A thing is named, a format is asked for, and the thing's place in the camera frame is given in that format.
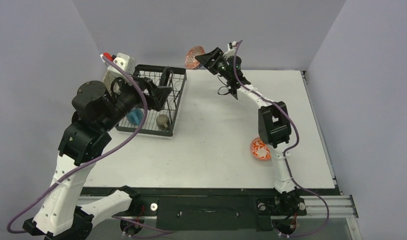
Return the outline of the red patterned upturned bowl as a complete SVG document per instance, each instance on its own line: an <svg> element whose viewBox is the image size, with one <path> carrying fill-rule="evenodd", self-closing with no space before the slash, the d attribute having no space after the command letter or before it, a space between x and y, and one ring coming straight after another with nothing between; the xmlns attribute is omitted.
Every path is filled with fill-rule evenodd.
<svg viewBox="0 0 407 240"><path fill-rule="evenodd" d="M205 53L205 49L200 45L192 47L186 54L184 60L185 68L188 70L199 69L201 64L198 60L196 60L196 56L204 55Z"/></svg>

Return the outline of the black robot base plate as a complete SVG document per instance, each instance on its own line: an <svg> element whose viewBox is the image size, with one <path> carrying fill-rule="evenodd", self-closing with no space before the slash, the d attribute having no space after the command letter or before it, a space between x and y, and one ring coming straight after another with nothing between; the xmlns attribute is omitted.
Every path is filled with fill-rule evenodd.
<svg viewBox="0 0 407 240"><path fill-rule="evenodd" d="M303 189L135 187L132 206L116 216L155 217L156 227L167 231L273 231L307 215L302 205L309 195Z"/></svg>

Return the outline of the black wire dish rack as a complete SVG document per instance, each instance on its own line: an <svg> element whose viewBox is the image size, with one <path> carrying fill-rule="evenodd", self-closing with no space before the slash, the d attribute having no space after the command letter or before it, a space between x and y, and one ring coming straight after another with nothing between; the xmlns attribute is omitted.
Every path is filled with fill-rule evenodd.
<svg viewBox="0 0 407 240"><path fill-rule="evenodd" d="M159 104L160 110L151 109L147 112L145 122L139 133L172 137L180 109L183 89L187 80L186 69L172 66L139 64L135 67L133 76L149 79L158 87L171 88L170 93L163 94L157 94L156 90L153 93L148 90L144 91L144 94L150 97L149 105L157 97L156 103Z"/></svg>

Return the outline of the speckled oval plate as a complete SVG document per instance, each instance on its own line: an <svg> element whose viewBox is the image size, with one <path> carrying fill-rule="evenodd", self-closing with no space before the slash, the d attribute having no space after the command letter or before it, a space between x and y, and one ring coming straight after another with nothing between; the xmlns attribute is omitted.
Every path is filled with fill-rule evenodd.
<svg viewBox="0 0 407 240"><path fill-rule="evenodd" d="M112 82L117 77L119 77L119 72L113 66L111 66L111 65L108 66L106 69L106 73L104 74L104 77L102 80L103 84L108 89L108 91L111 90Z"/></svg>

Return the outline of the olive green ceramic mug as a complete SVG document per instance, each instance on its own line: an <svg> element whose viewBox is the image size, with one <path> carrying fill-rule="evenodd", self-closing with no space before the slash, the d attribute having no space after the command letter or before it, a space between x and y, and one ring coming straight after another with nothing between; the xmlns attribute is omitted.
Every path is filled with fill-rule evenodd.
<svg viewBox="0 0 407 240"><path fill-rule="evenodd" d="M162 131L168 131L171 127L171 120L166 114L158 115L155 119L155 123L157 127Z"/></svg>

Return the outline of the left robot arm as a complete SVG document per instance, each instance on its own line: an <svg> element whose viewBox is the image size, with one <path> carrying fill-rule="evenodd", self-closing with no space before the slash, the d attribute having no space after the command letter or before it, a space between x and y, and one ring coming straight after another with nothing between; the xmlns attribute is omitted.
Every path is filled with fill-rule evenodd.
<svg viewBox="0 0 407 240"><path fill-rule="evenodd" d="M172 92L147 77L133 77L138 88L121 77L113 81L114 92L98 80L82 84L72 100L75 109L58 147L53 190L38 213L25 220L23 229L47 240L84 240L93 227L118 213L135 215L141 208L140 195L129 186L113 190L95 202L78 205L86 179L111 141L109 131L132 109L159 111Z"/></svg>

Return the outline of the black round plate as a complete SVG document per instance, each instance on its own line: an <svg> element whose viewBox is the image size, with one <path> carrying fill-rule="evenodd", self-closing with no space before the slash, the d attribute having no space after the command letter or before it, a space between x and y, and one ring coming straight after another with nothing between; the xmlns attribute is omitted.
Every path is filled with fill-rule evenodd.
<svg viewBox="0 0 407 240"><path fill-rule="evenodd" d="M169 79L170 79L170 75L171 75L171 69L169 66L167 66L164 68L164 70L161 73L160 80L159 80L159 86L167 87Z"/></svg>

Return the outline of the white and blue cup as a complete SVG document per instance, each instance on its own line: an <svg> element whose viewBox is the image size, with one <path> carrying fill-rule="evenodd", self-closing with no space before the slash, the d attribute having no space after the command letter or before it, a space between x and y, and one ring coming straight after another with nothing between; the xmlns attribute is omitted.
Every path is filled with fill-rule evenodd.
<svg viewBox="0 0 407 240"><path fill-rule="evenodd" d="M144 112L141 108L134 108L125 117L131 125L138 126L144 119Z"/></svg>

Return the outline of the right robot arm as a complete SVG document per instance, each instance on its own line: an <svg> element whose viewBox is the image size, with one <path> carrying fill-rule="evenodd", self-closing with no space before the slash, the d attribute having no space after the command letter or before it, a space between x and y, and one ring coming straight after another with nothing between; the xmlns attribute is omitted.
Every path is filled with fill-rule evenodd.
<svg viewBox="0 0 407 240"><path fill-rule="evenodd" d="M258 134L261 141L273 150L280 144L290 142L295 124L289 117L283 101L270 100L247 80L242 72L242 60L237 47L228 52L220 48L195 56L195 60L213 75L226 80L228 92L237 100L247 103L257 112ZM274 157L274 189L278 196L273 200L275 211L282 216L294 215L299 210L300 200L296 194L297 185L293 180L288 160L288 149Z"/></svg>

